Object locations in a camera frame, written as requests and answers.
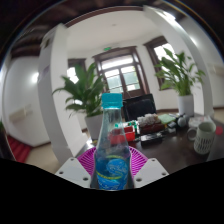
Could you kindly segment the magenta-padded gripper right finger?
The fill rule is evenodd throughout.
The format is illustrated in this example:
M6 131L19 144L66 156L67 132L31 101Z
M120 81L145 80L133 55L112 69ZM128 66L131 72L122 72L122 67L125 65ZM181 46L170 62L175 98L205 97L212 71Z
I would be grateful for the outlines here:
M156 158L147 158L139 150L130 147L131 175L135 188L140 188L168 175L166 169Z

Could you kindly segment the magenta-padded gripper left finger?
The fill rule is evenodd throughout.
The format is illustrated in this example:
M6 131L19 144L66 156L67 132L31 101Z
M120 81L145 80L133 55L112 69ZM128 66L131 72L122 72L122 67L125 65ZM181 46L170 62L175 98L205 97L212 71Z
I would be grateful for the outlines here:
M69 158L56 175L81 187L89 188L94 173L95 150L96 148L93 147L77 158Z

